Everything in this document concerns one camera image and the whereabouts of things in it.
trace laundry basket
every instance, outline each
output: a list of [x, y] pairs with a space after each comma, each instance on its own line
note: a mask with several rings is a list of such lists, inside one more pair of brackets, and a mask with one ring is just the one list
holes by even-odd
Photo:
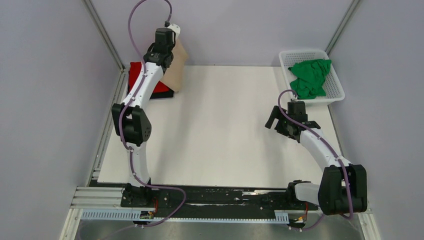
[[[289, 89], [292, 89], [290, 87], [290, 83], [297, 79], [297, 77], [289, 70], [289, 67], [293, 67], [296, 63], [306, 60], [329, 59], [327, 53], [319, 49], [282, 51], [278, 54], [278, 56], [281, 63], [282, 74], [284, 75], [285, 83]], [[307, 106], [328, 105], [332, 102], [340, 101], [345, 98], [345, 92], [343, 91], [333, 65], [331, 65], [330, 72], [326, 76], [322, 88], [324, 89], [326, 96], [317, 96], [315, 99], [302, 99], [302, 101], [304, 101]]]

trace wall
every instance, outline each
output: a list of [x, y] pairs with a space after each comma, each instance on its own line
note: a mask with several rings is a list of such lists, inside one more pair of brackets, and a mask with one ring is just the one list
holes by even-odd
[[0, 8], [0, 239], [58, 239], [118, 69], [80, 0]]
[[344, 154], [367, 169], [384, 240], [422, 239], [422, 0], [364, 0], [330, 58], [346, 93], [332, 113]]
[[[139, 0], [92, 0], [123, 63], [139, 57], [128, 37], [128, 16]], [[192, 65], [279, 66], [278, 52], [325, 49], [352, 0], [170, 0], [171, 22]], [[143, 53], [163, 27], [169, 7], [150, 0], [138, 7], [131, 29]]]

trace green cloth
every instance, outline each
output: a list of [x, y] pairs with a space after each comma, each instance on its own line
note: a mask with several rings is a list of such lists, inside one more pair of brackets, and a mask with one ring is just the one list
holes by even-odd
[[288, 69], [297, 77], [290, 83], [299, 99], [314, 99], [325, 96], [323, 84], [330, 72], [331, 60], [315, 59], [296, 63]]

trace white tabletop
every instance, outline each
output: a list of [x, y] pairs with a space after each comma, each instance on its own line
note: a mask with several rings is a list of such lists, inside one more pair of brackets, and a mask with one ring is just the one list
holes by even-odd
[[[186, 66], [184, 75], [174, 98], [151, 100], [145, 109], [152, 125], [152, 184], [286, 188], [299, 179], [321, 182], [322, 170], [306, 149], [264, 127], [287, 89], [281, 68]], [[306, 113], [339, 150], [327, 106], [307, 107]], [[127, 183], [128, 165], [113, 130], [98, 182]]]

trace beige cloth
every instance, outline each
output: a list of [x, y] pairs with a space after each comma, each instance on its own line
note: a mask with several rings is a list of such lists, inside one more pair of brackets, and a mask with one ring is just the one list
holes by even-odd
[[165, 75], [160, 81], [174, 92], [178, 92], [183, 86], [184, 64], [189, 58], [183, 44], [178, 38], [172, 49], [172, 54], [173, 60], [171, 66], [166, 70]]

